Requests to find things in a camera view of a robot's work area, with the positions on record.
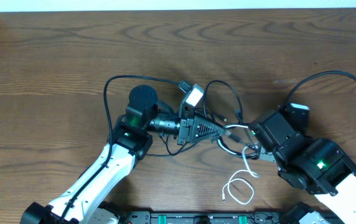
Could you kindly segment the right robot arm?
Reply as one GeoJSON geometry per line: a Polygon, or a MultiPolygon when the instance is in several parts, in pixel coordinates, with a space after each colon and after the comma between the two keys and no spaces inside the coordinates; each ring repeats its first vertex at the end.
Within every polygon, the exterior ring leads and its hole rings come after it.
{"type": "Polygon", "coordinates": [[[315,196],[344,223],[356,223],[356,164],[334,141],[306,135],[308,119],[308,106],[290,103],[249,129],[273,154],[280,178],[315,196]]]}

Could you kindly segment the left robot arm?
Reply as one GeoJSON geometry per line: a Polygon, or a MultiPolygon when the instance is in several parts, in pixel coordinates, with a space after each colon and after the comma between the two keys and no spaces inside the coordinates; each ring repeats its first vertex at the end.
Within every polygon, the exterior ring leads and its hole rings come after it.
{"type": "Polygon", "coordinates": [[[144,159],[152,133],[177,137],[177,143],[217,140],[224,128],[198,113],[186,118],[174,114],[149,85],[134,87],[129,94],[125,119],[112,130],[96,161],[62,195],[48,205],[32,203],[21,223],[117,223],[118,216],[100,208],[109,192],[144,159]]]}

